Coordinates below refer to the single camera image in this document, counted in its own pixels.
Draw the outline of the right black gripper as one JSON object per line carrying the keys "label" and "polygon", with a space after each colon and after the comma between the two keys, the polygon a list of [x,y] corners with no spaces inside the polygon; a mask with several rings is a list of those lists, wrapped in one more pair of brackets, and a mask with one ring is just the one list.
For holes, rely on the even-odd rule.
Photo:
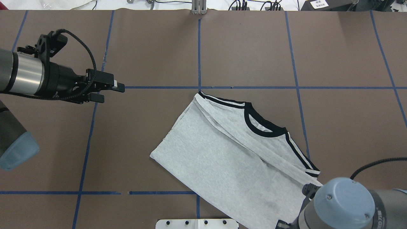
{"label": "right black gripper", "polygon": [[301,190],[302,194],[305,196],[301,209],[299,212],[298,217],[292,223],[286,223],[283,220],[278,220],[276,224],[276,229],[309,229],[310,227],[307,226],[305,221],[305,213],[304,210],[307,205],[311,202],[314,198],[315,194],[317,193],[320,186],[316,186],[314,184],[305,184]]}

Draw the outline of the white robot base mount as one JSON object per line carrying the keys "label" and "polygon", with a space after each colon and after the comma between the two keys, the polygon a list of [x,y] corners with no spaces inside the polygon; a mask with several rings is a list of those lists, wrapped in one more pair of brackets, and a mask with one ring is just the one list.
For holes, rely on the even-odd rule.
{"label": "white robot base mount", "polygon": [[233,219],[162,219],[156,229],[239,229]]}

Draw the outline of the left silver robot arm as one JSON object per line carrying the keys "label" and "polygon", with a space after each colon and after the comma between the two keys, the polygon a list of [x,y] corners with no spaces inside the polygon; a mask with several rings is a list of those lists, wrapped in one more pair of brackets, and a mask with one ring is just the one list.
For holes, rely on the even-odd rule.
{"label": "left silver robot arm", "polygon": [[[78,75],[70,67],[50,60],[67,45],[67,34],[80,43],[90,56],[93,66],[84,75]],[[117,82],[113,74],[98,71],[89,47],[66,29],[42,34],[34,46],[18,47],[16,52],[1,49],[1,94],[83,104],[103,103],[102,90],[123,93],[125,85]],[[39,150],[32,134],[2,102],[1,169],[11,171]]]}

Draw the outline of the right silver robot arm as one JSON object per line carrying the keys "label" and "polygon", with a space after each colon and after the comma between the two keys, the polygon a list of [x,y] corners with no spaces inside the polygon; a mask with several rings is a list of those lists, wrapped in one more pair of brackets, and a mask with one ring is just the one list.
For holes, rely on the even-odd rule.
{"label": "right silver robot arm", "polygon": [[323,186],[306,184],[297,218],[279,220],[277,229],[405,229],[406,190],[369,190],[350,178]]}

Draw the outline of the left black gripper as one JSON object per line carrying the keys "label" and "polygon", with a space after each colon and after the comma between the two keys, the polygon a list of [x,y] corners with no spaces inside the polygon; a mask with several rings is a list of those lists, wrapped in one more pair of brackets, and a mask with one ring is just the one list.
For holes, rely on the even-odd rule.
{"label": "left black gripper", "polygon": [[[67,45],[65,34],[80,43],[90,56],[93,66],[84,75],[50,61]],[[17,93],[22,97],[71,103],[104,103],[105,97],[100,91],[125,92],[125,85],[115,80],[113,74],[97,70],[89,47],[68,30],[51,31],[41,35],[34,46],[18,47],[17,57]]]}

